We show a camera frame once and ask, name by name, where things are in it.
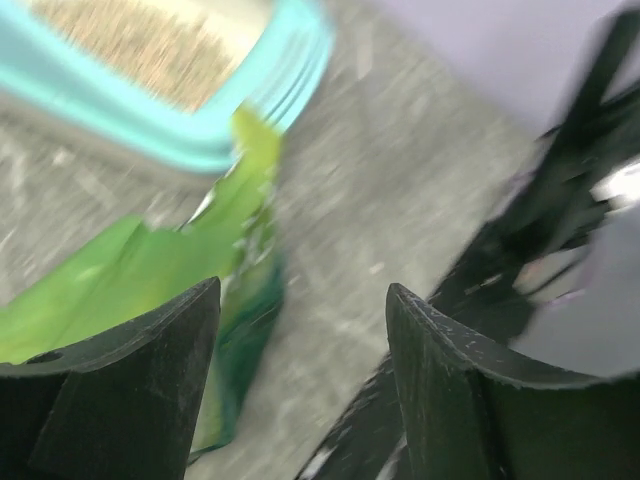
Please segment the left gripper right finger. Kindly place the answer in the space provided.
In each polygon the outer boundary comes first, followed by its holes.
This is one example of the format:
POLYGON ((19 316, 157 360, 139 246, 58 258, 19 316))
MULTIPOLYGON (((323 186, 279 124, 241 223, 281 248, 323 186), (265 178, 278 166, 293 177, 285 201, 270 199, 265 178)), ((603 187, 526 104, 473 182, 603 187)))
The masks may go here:
POLYGON ((386 323, 417 479, 635 479, 639 376, 597 378, 516 353, 401 284, 386 323))

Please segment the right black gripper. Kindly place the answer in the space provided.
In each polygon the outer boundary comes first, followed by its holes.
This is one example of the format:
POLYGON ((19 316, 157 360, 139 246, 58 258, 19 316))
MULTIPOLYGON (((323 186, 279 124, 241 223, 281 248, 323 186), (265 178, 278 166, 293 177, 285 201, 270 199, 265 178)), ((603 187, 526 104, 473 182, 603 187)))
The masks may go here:
POLYGON ((586 245, 611 209, 592 187, 639 153, 639 84, 604 97, 638 41, 638 10, 610 20, 563 122, 541 138, 539 164, 430 296, 436 310, 500 343, 523 332, 538 290, 518 292, 518 274, 534 260, 586 245))

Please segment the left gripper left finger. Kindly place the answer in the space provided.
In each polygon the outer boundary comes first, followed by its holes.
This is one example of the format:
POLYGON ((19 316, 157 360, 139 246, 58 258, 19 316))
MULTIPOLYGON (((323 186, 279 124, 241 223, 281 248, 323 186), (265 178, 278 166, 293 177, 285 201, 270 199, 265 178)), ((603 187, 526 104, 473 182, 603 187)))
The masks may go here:
POLYGON ((183 478, 219 299, 210 278, 89 339, 2 364, 2 478, 183 478))

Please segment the green cat litter bag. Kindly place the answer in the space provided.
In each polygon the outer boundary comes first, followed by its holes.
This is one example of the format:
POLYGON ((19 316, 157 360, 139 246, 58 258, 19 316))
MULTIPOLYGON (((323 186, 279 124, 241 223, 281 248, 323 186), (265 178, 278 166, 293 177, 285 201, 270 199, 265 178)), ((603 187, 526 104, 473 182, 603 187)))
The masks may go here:
POLYGON ((20 364, 218 278, 222 311, 192 456, 232 440, 284 299, 272 207, 281 135, 245 107, 231 128, 232 168, 183 225, 151 227, 127 215, 1 309, 1 358, 20 364))

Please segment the teal litter box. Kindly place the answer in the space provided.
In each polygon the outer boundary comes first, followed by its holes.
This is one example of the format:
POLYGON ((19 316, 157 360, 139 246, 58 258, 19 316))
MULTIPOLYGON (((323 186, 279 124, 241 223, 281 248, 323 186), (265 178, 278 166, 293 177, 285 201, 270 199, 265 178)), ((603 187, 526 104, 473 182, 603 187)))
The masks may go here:
POLYGON ((328 67, 317 1, 5 1, 1 109, 60 141, 198 183, 248 108, 280 132, 328 67))

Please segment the cat litter in box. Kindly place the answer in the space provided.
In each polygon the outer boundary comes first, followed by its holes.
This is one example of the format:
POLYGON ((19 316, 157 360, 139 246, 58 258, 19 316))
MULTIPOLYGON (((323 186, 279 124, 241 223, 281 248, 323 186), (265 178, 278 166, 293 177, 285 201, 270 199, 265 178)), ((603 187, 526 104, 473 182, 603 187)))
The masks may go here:
POLYGON ((182 20, 145 1, 35 1, 31 10, 66 43, 181 111, 202 107, 235 69, 205 17, 182 20))

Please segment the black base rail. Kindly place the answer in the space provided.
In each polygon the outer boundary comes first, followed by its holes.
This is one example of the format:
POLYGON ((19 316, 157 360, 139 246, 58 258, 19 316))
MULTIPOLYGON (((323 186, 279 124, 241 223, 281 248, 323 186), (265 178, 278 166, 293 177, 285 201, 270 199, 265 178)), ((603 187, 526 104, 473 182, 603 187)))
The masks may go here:
POLYGON ((298 479, 405 480, 412 477, 392 360, 385 354, 298 479))

